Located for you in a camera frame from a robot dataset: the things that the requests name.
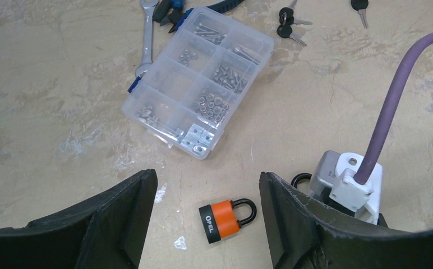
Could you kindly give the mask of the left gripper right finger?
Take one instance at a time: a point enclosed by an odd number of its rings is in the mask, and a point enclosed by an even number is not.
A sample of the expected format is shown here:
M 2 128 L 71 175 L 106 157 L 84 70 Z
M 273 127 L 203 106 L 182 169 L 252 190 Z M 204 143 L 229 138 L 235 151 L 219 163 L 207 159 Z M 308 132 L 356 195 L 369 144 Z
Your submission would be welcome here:
M 433 229 L 369 224 L 293 188 L 272 172 L 259 190 L 274 268 L 433 268 Z

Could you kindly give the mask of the black padlock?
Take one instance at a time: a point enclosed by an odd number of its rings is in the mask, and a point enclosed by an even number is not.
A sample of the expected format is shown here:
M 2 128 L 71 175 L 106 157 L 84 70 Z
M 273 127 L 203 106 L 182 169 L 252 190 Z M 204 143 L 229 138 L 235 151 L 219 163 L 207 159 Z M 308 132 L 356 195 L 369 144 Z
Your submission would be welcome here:
M 312 174 L 310 173 L 300 173 L 297 174 L 291 181 L 291 186 L 296 190 L 308 194 L 310 192 L 310 179 Z

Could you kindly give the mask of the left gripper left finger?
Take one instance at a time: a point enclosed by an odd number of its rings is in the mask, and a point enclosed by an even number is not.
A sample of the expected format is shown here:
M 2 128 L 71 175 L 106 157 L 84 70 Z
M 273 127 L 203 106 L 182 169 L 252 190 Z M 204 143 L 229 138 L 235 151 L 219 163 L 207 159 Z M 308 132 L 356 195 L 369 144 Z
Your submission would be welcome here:
M 158 178 L 142 170 L 23 228 L 0 229 L 0 268 L 138 268 Z

